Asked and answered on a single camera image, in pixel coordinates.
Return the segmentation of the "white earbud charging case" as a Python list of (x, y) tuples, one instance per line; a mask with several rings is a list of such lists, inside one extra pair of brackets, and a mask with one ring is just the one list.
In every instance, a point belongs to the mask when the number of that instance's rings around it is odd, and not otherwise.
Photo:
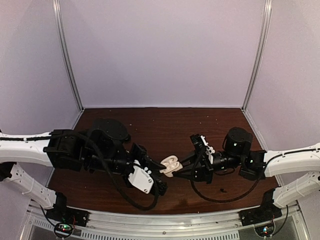
[(173, 173), (183, 168), (183, 165), (179, 162), (178, 157), (175, 155), (166, 157), (160, 163), (165, 166), (165, 169), (162, 169), (159, 172), (168, 178), (173, 178)]

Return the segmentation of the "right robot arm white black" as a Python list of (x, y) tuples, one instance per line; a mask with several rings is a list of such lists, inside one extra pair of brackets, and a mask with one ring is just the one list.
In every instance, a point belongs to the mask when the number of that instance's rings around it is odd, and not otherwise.
[(253, 135), (240, 127), (231, 128), (226, 134), (222, 150), (208, 144), (205, 136), (190, 136), (194, 151), (182, 161), (182, 168), (173, 171), (177, 178), (210, 184), (216, 172), (239, 168), (239, 175), (254, 181), (252, 187), (242, 195), (232, 199), (218, 200), (194, 191), (202, 199), (214, 203), (231, 203), (246, 197), (258, 185), (259, 181), (288, 173), (305, 172), (305, 175), (284, 186), (265, 192), (264, 202), (256, 210), (259, 220), (268, 220), (277, 209), (319, 190), (320, 188), (320, 145), (273, 151), (251, 149)]

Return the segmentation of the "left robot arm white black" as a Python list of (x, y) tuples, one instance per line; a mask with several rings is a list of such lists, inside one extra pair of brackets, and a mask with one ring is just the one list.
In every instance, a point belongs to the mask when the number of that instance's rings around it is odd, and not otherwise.
[[(22, 194), (29, 195), (43, 209), (52, 211), (61, 222), (72, 218), (63, 193), (46, 188), (21, 167), (22, 163), (38, 164), (75, 172), (81, 170), (106, 172), (121, 196), (139, 210), (153, 209), (167, 184), (160, 179), (161, 163), (153, 161), (147, 150), (131, 140), (127, 128), (115, 119), (96, 119), (83, 131), (55, 129), (36, 135), (0, 136), (0, 179), (14, 184)], [(115, 175), (122, 176), (128, 187), (134, 187), (154, 199), (149, 206), (134, 202), (120, 187)]]

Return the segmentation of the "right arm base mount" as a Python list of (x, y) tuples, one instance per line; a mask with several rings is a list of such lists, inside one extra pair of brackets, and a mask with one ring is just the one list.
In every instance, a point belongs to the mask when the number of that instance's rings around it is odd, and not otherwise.
[(282, 210), (274, 205), (259, 206), (241, 210), (239, 217), (242, 226), (256, 225), (282, 216)]

